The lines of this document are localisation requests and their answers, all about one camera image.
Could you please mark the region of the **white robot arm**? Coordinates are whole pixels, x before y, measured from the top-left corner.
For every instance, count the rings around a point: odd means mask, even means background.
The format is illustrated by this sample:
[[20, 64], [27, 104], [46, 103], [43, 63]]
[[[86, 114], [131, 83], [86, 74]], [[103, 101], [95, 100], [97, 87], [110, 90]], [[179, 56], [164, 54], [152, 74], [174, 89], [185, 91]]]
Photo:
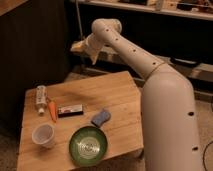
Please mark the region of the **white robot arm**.
[[204, 171], [194, 89], [168, 63], [121, 35], [117, 19], [96, 19], [71, 50], [96, 61], [108, 45], [145, 80], [141, 93], [146, 171]]

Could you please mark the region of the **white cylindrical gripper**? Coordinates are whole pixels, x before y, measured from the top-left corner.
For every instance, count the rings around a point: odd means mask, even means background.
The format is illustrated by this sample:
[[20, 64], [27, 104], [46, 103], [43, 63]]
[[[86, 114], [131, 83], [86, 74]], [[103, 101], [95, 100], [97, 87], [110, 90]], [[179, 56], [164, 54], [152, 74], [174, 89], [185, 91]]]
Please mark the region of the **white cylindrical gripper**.
[[77, 54], [86, 52], [89, 55], [92, 64], [95, 65], [103, 46], [104, 43], [91, 33], [84, 41], [74, 42], [71, 45], [70, 51]]

